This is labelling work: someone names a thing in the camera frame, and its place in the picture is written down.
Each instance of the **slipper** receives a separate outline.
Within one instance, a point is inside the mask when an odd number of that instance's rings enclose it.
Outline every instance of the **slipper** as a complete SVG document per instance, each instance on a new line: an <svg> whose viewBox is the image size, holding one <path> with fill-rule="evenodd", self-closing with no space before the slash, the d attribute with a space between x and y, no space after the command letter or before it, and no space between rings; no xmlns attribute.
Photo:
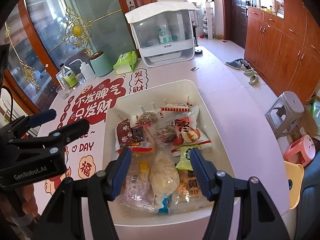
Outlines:
<svg viewBox="0 0 320 240"><path fill-rule="evenodd" d="M252 76L252 75L257 75L258 73L254 71L253 69L247 69L243 72L244 75L246 76Z"/></svg>
<svg viewBox="0 0 320 240"><path fill-rule="evenodd" d="M248 83L253 86L253 85L257 84L258 81L259 81L258 75L254 74L251 76Z"/></svg>
<svg viewBox="0 0 320 240"><path fill-rule="evenodd" d="M235 68L235 69L240 69L241 68L241 65L238 63L238 60L234 60L234 61L231 61L231 62L225 62L225 64L228 67L231 67L231 68Z"/></svg>
<svg viewBox="0 0 320 240"><path fill-rule="evenodd" d="M250 66L249 63L243 63L243 64L241 65L241 69L242 69L242 70L247 70L247 69L253 69L253 68Z"/></svg>

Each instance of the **yellow chair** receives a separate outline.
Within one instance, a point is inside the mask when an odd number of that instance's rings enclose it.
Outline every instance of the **yellow chair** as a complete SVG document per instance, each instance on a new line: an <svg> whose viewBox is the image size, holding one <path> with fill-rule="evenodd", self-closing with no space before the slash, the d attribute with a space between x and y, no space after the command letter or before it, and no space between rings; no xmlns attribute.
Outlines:
<svg viewBox="0 0 320 240"><path fill-rule="evenodd" d="M290 209L294 209L300 201L300 190L304 175L301 164L284 162L289 183Z"/></svg>

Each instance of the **yellow-green candy package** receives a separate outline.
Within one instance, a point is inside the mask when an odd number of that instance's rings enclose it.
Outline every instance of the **yellow-green candy package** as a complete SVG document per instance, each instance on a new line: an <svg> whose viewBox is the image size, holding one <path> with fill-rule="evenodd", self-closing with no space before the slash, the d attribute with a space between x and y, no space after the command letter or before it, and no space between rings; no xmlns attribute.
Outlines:
<svg viewBox="0 0 320 240"><path fill-rule="evenodd" d="M176 168L179 170L186 170L186 171L193 171L193 168L191 166L190 162L190 154L191 150L193 148L199 148L199 145L194 145L194 146L182 146L180 147L180 161L177 164Z"/></svg>

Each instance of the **black cable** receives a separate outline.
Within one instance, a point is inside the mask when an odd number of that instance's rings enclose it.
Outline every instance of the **black cable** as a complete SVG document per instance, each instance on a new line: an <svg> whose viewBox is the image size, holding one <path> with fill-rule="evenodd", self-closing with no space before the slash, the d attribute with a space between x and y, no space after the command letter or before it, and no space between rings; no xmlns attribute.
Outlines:
<svg viewBox="0 0 320 240"><path fill-rule="evenodd" d="M13 96L12 96L12 93L9 88L7 88L6 86L2 86L2 88L7 90L7 92L9 93L9 95L11 97L11 110L10 110L10 120L9 120L9 122L11 122L12 121L12 111L13 111Z"/></svg>

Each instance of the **green wet wipes package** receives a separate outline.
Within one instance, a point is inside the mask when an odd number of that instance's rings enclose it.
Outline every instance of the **green wet wipes package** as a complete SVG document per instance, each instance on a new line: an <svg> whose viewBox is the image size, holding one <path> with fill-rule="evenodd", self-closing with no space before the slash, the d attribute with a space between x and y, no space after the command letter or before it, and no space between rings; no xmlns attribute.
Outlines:
<svg viewBox="0 0 320 240"><path fill-rule="evenodd" d="M191 166L191 162L190 162L190 154L191 154L191 150L193 148L199 148L199 145L194 145L194 146L182 146L180 147L180 161L177 164L176 168L179 170L186 170L186 171L193 171L193 168Z"/></svg>
<svg viewBox="0 0 320 240"><path fill-rule="evenodd" d="M113 65L113 69L116 71L117 75L132 72L136 67L137 61L137 53L135 51L130 51L119 56L116 64Z"/></svg>

